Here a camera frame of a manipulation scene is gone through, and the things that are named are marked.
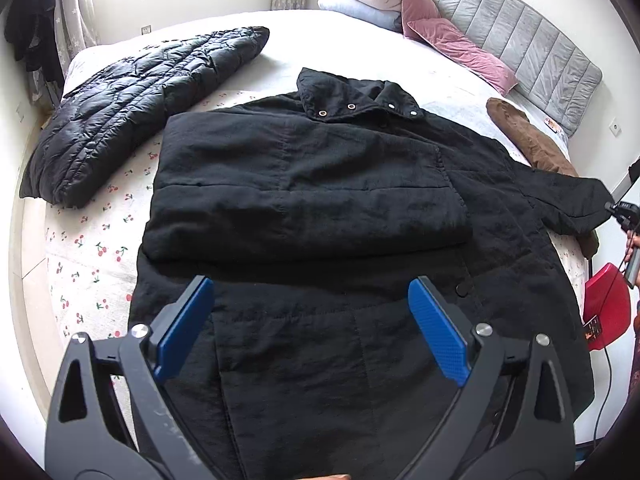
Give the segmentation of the person's right hand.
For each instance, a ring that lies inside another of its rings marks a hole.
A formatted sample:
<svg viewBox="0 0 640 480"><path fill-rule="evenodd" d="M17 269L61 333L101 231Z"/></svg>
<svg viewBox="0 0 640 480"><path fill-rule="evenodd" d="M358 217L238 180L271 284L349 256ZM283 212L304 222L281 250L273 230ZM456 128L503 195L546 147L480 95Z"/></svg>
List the person's right hand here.
<svg viewBox="0 0 640 480"><path fill-rule="evenodd" d="M628 262L632 256L632 253L636 248L640 247L640 236L634 231L627 232L626 254L624 261Z"/></svg>

